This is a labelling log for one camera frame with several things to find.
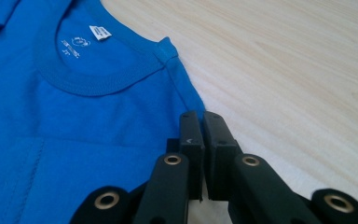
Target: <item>black clamp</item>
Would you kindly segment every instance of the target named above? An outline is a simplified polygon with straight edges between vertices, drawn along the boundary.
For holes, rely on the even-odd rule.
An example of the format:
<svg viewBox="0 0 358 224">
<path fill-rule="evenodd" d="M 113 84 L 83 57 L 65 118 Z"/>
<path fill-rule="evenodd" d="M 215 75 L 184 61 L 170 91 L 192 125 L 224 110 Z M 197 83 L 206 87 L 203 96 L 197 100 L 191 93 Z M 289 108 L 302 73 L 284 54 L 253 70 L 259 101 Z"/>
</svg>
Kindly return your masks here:
<svg viewBox="0 0 358 224">
<path fill-rule="evenodd" d="M 188 200 L 208 196 L 228 201 L 234 224 L 358 223 L 358 202 L 335 189 L 320 189 L 311 200 L 290 190 L 262 158 L 242 153 L 224 119 L 212 112 L 200 122 L 194 111 L 180 118 L 180 139 L 169 139 L 147 183 L 132 192 L 115 187 L 93 191 L 71 223 L 183 224 Z"/>
</svg>

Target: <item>stitching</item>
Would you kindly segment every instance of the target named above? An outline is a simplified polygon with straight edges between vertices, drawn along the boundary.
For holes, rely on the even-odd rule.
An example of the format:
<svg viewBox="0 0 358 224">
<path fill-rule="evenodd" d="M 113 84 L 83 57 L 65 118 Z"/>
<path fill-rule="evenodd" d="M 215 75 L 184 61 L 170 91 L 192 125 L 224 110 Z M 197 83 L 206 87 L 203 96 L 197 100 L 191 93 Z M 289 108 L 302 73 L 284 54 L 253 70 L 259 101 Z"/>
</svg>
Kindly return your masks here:
<svg viewBox="0 0 358 224">
<path fill-rule="evenodd" d="M 16 184 L 14 185 L 14 187 L 12 188 L 12 191 L 10 193 L 10 200 L 8 201 L 8 204 L 7 204 L 7 207 L 5 209 L 5 212 L 4 214 L 1 216 L 1 219 L 0 219 L 0 223 L 4 223 L 4 218 L 7 216 L 7 212 L 8 212 L 8 208 L 11 206 L 12 202 L 13 202 L 13 198 L 14 198 L 14 194 L 16 192 L 16 189 L 17 189 L 17 186 L 19 184 L 19 181 L 20 181 L 20 175 L 23 173 L 23 170 L 24 170 L 24 167 L 25 167 L 25 163 L 28 161 L 28 157 L 30 155 L 30 151 L 31 151 L 31 148 L 34 147 L 34 141 L 32 141 L 31 145 L 29 145 L 27 148 L 27 154 L 24 158 L 24 160 L 22 161 L 22 165 L 21 165 L 21 168 L 20 168 L 20 171 L 17 173 L 17 178 L 16 178 Z"/>
<path fill-rule="evenodd" d="M 32 186 L 33 186 L 33 183 L 34 183 L 34 178 L 36 177 L 37 168 L 39 166 L 40 158 L 41 158 L 41 155 L 42 155 L 42 149 L 43 149 L 44 145 L 45 145 L 45 140 L 43 139 L 43 140 L 41 140 L 41 143 L 40 143 L 37 155 L 36 155 L 36 160 L 35 160 L 34 168 L 33 168 L 32 172 L 31 172 L 31 178 L 30 178 L 28 187 L 25 190 L 24 200 L 22 201 L 22 203 L 20 205 L 20 208 L 21 208 L 20 212 L 17 215 L 17 218 L 15 219 L 14 223 L 20 223 L 20 221 L 21 221 L 22 213 L 23 213 L 23 211 L 25 209 L 25 205 L 27 204 L 28 196 L 29 196 L 29 194 L 31 192 L 31 189 L 32 189 Z"/>
</svg>

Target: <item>table surface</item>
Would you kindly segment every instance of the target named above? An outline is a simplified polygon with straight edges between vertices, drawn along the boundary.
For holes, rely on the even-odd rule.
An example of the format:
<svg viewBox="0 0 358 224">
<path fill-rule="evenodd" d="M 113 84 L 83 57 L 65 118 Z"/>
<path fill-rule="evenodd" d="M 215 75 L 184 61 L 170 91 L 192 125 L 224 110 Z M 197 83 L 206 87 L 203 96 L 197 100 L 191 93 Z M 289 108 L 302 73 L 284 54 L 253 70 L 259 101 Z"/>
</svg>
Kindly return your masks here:
<svg viewBox="0 0 358 224">
<path fill-rule="evenodd" d="M 358 200 L 358 1 L 102 3 L 139 35 L 169 36 L 206 109 L 294 192 Z M 227 203 L 191 202 L 189 223 L 231 223 Z"/>
</svg>

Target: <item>printed label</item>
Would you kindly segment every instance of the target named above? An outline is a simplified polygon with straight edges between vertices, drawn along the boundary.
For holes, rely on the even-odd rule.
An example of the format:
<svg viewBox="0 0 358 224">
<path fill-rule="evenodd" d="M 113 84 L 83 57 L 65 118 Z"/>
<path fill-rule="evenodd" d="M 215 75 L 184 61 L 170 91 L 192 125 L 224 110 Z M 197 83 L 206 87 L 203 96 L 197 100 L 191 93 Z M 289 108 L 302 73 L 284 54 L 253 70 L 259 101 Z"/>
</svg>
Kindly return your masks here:
<svg viewBox="0 0 358 224">
<path fill-rule="evenodd" d="M 111 34 L 102 26 L 90 26 L 89 28 L 98 40 L 104 40 L 111 36 Z"/>
<path fill-rule="evenodd" d="M 79 58 L 80 57 L 80 54 L 74 49 L 72 48 L 72 46 L 66 41 L 66 40 L 62 40 L 61 41 L 63 43 L 64 46 L 66 46 L 66 49 L 63 49 L 62 52 L 65 54 L 65 55 L 74 55 L 75 58 Z"/>
</svg>

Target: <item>metal grommet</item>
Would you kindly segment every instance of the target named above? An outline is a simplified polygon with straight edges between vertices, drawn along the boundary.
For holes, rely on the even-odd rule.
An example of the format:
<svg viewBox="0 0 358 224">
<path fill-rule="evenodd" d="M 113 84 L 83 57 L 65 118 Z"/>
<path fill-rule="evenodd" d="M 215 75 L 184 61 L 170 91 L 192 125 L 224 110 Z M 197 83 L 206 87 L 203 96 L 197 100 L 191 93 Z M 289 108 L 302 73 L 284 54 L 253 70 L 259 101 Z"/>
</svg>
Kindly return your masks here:
<svg viewBox="0 0 358 224">
<path fill-rule="evenodd" d="M 251 156 L 242 158 L 242 162 L 245 163 L 246 165 L 250 165 L 250 166 L 258 166 L 260 164 L 260 161 L 258 159 L 256 159 L 255 157 L 251 157 Z"/>
<path fill-rule="evenodd" d="M 348 202 L 345 198 L 335 195 L 335 194 L 327 194 L 324 196 L 324 201 L 332 208 L 343 212 L 343 213 L 351 213 L 354 208 L 353 205 Z"/>
<path fill-rule="evenodd" d="M 94 205 L 98 209 L 105 210 L 115 206 L 120 200 L 120 196 L 113 191 L 106 192 L 101 194 L 97 199 L 95 199 Z"/>
<path fill-rule="evenodd" d="M 177 165 L 182 161 L 182 159 L 178 156 L 167 156 L 164 158 L 164 161 L 169 165 Z"/>
</svg>

